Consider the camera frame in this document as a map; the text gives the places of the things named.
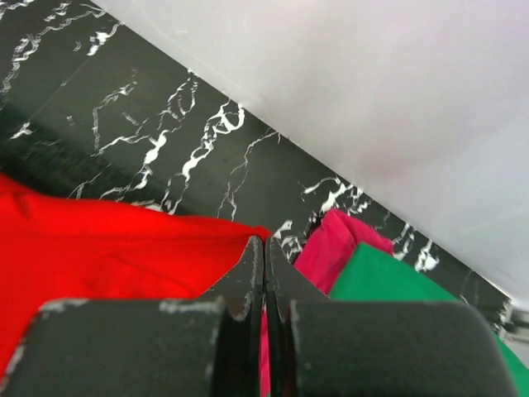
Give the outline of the red t shirt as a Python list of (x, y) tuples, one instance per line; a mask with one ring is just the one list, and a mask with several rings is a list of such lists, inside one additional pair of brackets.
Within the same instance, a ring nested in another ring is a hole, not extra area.
[(55, 198), (1, 179), (1, 363), (55, 299), (194, 299), (240, 259), (237, 222), (127, 203)]

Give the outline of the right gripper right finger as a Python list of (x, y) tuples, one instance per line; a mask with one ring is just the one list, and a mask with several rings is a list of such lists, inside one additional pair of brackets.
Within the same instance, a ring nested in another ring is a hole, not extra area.
[(516, 396), (495, 336), (460, 301), (344, 302), (264, 249), (274, 396)]

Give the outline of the pink folded t shirt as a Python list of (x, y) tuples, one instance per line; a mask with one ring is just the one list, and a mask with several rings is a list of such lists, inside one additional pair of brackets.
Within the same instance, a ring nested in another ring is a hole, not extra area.
[(271, 396), (284, 379), (286, 340), (279, 325), (290, 300), (383, 300), (384, 273), (396, 261), (388, 238), (337, 209), (323, 216), (293, 264), (272, 245), (265, 253), (268, 303), (261, 320), (260, 394)]

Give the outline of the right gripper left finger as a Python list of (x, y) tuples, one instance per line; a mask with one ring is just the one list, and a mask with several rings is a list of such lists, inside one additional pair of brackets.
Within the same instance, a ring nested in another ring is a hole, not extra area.
[(42, 306), (4, 396), (256, 396), (262, 242), (197, 299), (62, 299)]

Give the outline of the green folded t shirt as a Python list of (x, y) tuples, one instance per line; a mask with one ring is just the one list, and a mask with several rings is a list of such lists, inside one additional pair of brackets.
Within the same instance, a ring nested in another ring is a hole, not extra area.
[(525, 396), (528, 370), (481, 315), (404, 262), (359, 245), (297, 352), (301, 396)]

